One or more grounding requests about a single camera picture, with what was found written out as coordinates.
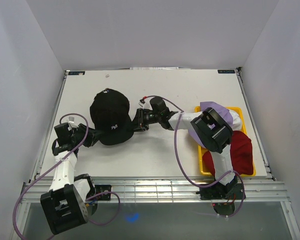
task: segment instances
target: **red cloth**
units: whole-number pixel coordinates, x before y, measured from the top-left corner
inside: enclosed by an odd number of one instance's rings
[[[233,170],[237,171],[240,175],[252,175],[254,173],[251,139],[242,131],[233,131],[230,155]],[[202,156],[202,161],[210,173],[215,176],[215,166],[209,151]]]

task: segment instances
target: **white wall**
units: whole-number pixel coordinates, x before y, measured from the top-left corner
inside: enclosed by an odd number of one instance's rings
[[[278,0],[27,0],[65,70],[243,66]]]
[[[32,173],[63,70],[25,0],[0,0],[0,240]]]
[[[280,0],[243,66],[270,168],[284,180],[300,228],[300,0]]]

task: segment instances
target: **yellow tray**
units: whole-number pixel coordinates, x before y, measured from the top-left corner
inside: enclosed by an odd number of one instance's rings
[[[241,108],[239,107],[227,107],[227,109],[229,110],[233,110],[236,113],[239,114],[241,120],[242,120],[242,128],[241,128],[241,132],[243,132],[245,135],[247,135],[247,130],[246,130],[246,125],[245,125],[245,120],[244,120],[244,116],[242,114]],[[196,113],[200,112],[200,106],[196,106],[194,111]],[[199,158],[199,167],[200,167],[200,172],[202,175],[204,176],[212,176],[212,174],[209,172],[207,166],[205,165],[204,161],[202,161],[202,157],[203,155],[208,151],[208,149],[200,146],[198,144],[198,158]],[[246,174],[241,174],[241,177],[253,177],[256,175],[256,168],[255,168],[255,162],[252,161],[253,164],[253,174],[252,175],[246,175]]]

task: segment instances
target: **white table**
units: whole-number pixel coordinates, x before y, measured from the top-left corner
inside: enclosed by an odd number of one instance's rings
[[[57,110],[54,126],[61,116],[79,113],[90,119],[89,107],[95,95],[111,88],[123,93],[130,101],[131,119],[143,96],[158,95],[177,104],[186,112],[194,112],[200,102],[214,101],[225,107],[239,107],[245,120],[247,135],[252,140],[256,176],[266,176],[249,113],[236,74],[219,74],[217,70],[102,70],[86,71],[85,75],[68,75]],[[167,103],[170,110],[175,110]],[[75,124],[85,123],[75,116]],[[75,175],[114,178],[179,178],[183,177],[175,157],[173,131],[159,124],[147,132],[135,133],[122,144],[105,146],[98,142],[90,148],[81,147]],[[51,151],[56,139],[52,129],[41,173],[55,163]],[[183,168],[190,177],[200,177],[196,142],[186,130],[178,131],[178,152]]]

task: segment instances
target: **black label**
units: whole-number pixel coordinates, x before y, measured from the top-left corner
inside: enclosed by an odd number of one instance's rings
[[[68,75],[85,75],[85,71],[70,71]]]
[[[235,70],[218,70],[218,74],[235,74]]]

